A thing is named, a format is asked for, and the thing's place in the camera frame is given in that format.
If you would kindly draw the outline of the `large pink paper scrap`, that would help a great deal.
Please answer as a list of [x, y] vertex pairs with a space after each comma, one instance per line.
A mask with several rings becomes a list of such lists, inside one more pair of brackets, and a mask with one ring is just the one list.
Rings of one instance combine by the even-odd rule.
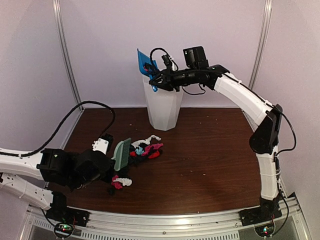
[[112, 180], [111, 180], [111, 185], [116, 189], [116, 190], [120, 190], [123, 188], [123, 185], [121, 182], [117, 181], [117, 179], [119, 178], [118, 175], [115, 175], [112, 177]]

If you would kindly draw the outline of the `blue plastic dustpan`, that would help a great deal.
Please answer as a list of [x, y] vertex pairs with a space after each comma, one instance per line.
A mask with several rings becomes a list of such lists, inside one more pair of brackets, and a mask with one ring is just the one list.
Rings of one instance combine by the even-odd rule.
[[155, 60], [151, 61], [150, 57], [137, 49], [138, 68], [142, 75], [149, 78], [148, 82], [159, 72]]

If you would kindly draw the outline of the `mint green hand brush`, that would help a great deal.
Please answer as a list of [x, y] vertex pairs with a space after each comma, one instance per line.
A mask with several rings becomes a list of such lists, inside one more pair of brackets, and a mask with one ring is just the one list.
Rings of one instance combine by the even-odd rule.
[[114, 163], [114, 170], [120, 171], [124, 167], [128, 165], [129, 162], [129, 154], [130, 154], [130, 145], [131, 145], [131, 138], [127, 138], [125, 140], [120, 141], [114, 150], [112, 160], [115, 161]]

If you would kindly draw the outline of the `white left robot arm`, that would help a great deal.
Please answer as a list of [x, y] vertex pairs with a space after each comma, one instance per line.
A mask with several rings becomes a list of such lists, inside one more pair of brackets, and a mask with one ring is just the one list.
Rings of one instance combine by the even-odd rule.
[[0, 154], [1, 184], [21, 199], [27, 199], [42, 210], [52, 209], [61, 222], [72, 218], [72, 211], [58, 203], [58, 194], [39, 189], [25, 177], [80, 190], [95, 181], [108, 182], [115, 160], [107, 155], [107, 147], [94, 147], [82, 153], [72, 153], [59, 148], [45, 148], [35, 154], [23, 151], [5, 151]]

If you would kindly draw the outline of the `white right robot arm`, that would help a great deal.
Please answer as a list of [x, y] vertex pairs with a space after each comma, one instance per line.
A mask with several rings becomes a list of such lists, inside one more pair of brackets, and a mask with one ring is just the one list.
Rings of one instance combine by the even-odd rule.
[[277, 158], [281, 106], [263, 99], [222, 65], [209, 65], [202, 46], [186, 48], [183, 53], [186, 69], [173, 69], [176, 63], [167, 52], [161, 57], [165, 69], [159, 70], [153, 60], [145, 63], [143, 68], [151, 75], [149, 84], [168, 92], [178, 92], [193, 84], [207, 87], [231, 100], [254, 121], [257, 128], [249, 139], [249, 146], [256, 154], [261, 180], [256, 216], [261, 221], [270, 219], [281, 198]]

